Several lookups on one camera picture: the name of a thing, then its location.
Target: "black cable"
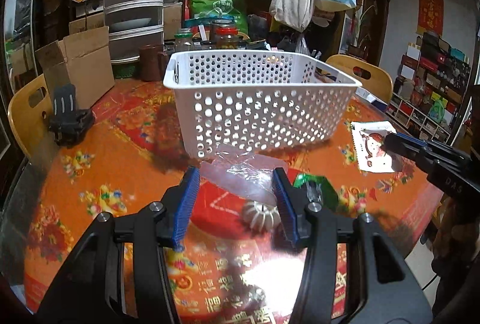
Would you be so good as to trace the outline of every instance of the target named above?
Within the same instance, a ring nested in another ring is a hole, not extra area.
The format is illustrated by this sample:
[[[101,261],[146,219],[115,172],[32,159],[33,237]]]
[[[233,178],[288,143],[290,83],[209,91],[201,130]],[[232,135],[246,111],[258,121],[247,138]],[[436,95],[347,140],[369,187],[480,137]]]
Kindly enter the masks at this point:
[[[428,286],[430,286],[431,283],[437,279],[437,277],[438,277],[438,274],[435,274],[435,276],[430,280],[430,282],[427,283],[424,287],[422,287],[422,290],[425,290]]]

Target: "perforated basket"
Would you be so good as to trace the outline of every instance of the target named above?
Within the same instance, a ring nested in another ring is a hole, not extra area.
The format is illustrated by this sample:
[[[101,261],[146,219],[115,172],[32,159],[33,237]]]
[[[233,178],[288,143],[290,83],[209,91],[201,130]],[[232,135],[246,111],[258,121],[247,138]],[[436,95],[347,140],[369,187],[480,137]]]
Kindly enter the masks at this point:
[[[317,66],[334,83],[320,83]],[[257,50],[175,53],[164,85],[175,93],[185,150],[199,159],[220,143],[259,151],[326,140],[362,86],[312,57]]]

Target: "green bag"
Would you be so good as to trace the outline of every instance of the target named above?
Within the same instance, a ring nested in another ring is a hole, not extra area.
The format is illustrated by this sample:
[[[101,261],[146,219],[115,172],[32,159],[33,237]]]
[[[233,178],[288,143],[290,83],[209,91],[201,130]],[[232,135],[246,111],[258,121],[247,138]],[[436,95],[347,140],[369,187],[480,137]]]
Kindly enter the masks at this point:
[[[190,17],[233,16],[237,29],[248,35],[245,0],[190,0]]]

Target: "table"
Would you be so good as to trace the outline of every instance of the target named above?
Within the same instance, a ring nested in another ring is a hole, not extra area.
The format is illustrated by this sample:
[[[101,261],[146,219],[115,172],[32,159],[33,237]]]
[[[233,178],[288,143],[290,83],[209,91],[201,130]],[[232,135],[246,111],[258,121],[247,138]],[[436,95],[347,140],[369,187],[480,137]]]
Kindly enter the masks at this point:
[[[117,81],[95,106],[95,125],[80,145],[54,158],[30,226],[25,253],[27,306],[35,311],[62,262],[102,211],[115,216],[139,211],[178,184],[190,160],[183,149],[173,92],[162,83]],[[441,192],[403,160],[401,172],[358,170],[351,121],[385,120],[355,97],[329,141],[269,155],[284,159],[293,181],[299,171],[325,175],[350,216],[375,215],[406,256],[426,228]],[[271,248],[271,235],[253,234],[239,217],[243,199],[203,182],[183,252],[166,251],[169,278],[184,323],[284,323],[302,277],[305,252]],[[125,247],[126,300],[131,286],[132,247]],[[333,316],[342,314],[346,247],[339,244]],[[278,274],[287,273],[281,278]],[[134,304],[128,313],[134,314]]]

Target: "floor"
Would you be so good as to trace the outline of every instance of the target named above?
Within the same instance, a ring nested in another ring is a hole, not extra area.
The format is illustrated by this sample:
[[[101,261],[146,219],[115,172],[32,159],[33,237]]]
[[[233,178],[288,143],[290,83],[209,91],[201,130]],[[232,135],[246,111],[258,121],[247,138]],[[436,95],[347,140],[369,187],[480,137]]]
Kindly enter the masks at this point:
[[[406,263],[412,270],[413,275],[416,277],[420,287],[424,288],[431,279],[435,276],[435,273],[431,269],[431,260],[434,258],[434,254],[431,252],[431,243],[428,241],[426,244],[420,242],[414,247],[409,256],[406,257]],[[430,303],[433,306],[435,302],[435,294],[437,292],[437,285],[440,278],[436,278],[423,292]]]

